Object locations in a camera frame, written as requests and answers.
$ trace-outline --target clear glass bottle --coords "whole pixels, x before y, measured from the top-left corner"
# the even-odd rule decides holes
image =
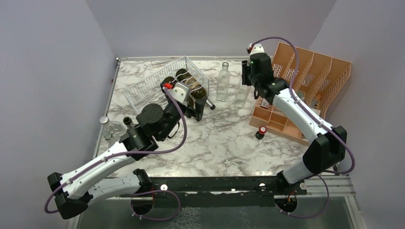
[[[239,80],[238,88],[236,90],[236,96],[234,105],[235,107],[244,107],[247,97],[250,92],[250,86],[242,85],[242,79]]]
[[[229,79],[228,62],[222,63],[222,70],[218,74],[218,83],[216,86],[216,100],[225,102],[228,96]]]
[[[109,148],[127,132],[124,125],[117,121],[110,121],[107,116],[101,117],[100,123],[103,125],[103,137],[108,142]]]

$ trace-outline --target dark bottle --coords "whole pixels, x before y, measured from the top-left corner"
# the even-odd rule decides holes
[[[184,68],[176,72],[176,81],[183,82],[191,88],[191,95],[196,99],[202,99],[204,96],[207,96],[207,91],[198,81],[185,70]],[[211,110],[215,109],[215,105],[211,100],[207,99],[206,104],[210,107]]]
[[[261,126],[259,130],[256,132],[255,137],[259,140],[263,139],[265,136],[267,129],[264,126]]]
[[[173,77],[168,76],[168,77],[166,77],[166,78],[163,80],[162,84],[170,83],[170,82],[172,82],[173,80],[174,80]]]
[[[187,99],[187,107],[194,108],[194,100],[191,97]]]

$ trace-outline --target table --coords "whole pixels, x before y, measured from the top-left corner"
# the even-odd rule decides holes
[[[136,114],[122,91],[175,60],[121,61],[107,116],[120,122],[129,116],[136,121]],[[242,67],[240,61],[225,61],[229,62],[231,74],[226,102],[215,99],[217,76],[223,61],[193,61],[210,80],[209,98],[215,103],[216,109],[211,111],[206,107],[199,122],[187,119],[189,133],[184,146],[170,154],[144,157],[116,171],[111,177],[124,176],[137,168],[145,169],[150,177],[270,176],[301,158],[307,146],[270,133],[266,133],[262,140],[255,138],[257,129],[248,125],[255,106],[253,90],[243,109],[233,106]],[[182,134],[181,125],[173,139],[158,142],[159,150],[175,147],[181,141]],[[101,139],[97,155],[106,150],[107,143]]]
[[[127,58],[120,58],[117,80],[107,106],[108,117],[121,122],[125,116],[135,120],[135,113],[122,90],[176,59],[124,61]],[[260,141],[255,139],[256,129],[248,125],[255,105],[253,96],[249,97],[243,109],[233,107],[236,82],[241,74],[239,61],[228,61],[232,75],[229,100],[225,103],[215,100],[216,76],[222,61],[194,61],[210,78],[209,97],[217,108],[214,111],[205,109],[200,122],[187,120],[190,133],[184,147],[167,155],[149,155],[118,170],[111,177],[126,175],[136,168],[146,169],[150,177],[269,176],[301,158],[306,146],[272,134],[266,134]],[[158,142],[160,149],[169,149],[179,143],[181,132],[182,127],[180,133],[170,141]],[[100,138],[94,156],[106,150],[107,143]],[[287,217],[279,213],[277,208],[227,207],[182,208],[173,220],[153,222],[131,217],[130,198],[116,197],[95,203],[80,216],[70,219],[67,228],[365,228],[349,176],[327,176],[324,179],[330,190],[331,201],[326,211],[313,219]],[[305,183],[308,193],[298,196],[299,206],[295,214],[310,215],[325,204],[326,193],[321,180],[313,177]],[[174,210],[154,208],[152,211],[150,216],[161,218]]]

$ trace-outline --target brown glass bottle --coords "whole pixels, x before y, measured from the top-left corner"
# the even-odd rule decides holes
[[[162,81],[161,84],[170,83],[170,82],[172,82],[173,80],[174,80],[173,77],[168,76],[168,77],[166,77],[166,78]]]
[[[191,97],[189,97],[187,100],[187,106],[189,108],[194,108],[194,100]]]
[[[201,84],[199,84],[198,81],[190,73],[187,72],[187,70],[183,68],[176,72],[176,81],[187,84],[192,90],[191,95],[196,99],[202,99],[203,97],[207,96],[207,91],[205,90],[205,88]],[[210,107],[211,110],[215,109],[215,105],[209,99],[207,99],[206,104]]]

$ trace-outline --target bottle cap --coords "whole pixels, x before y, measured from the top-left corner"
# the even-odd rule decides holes
[[[170,83],[165,83],[163,86],[165,88],[167,88],[167,89],[172,89],[173,88],[173,85],[171,85]]]
[[[266,127],[264,127],[264,126],[261,126],[261,127],[259,128],[259,133],[260,133],[261,135],[264,135],[264,134],[266,133],[266,131],[267,131],[267,129],[266,129]]]
[[[107,116],[103,116],[103,117],[100,118],[100,123],[101,124],[106,124],[106,123],[108,123],[108,121],[110,121],[110,120],[107,118]]]

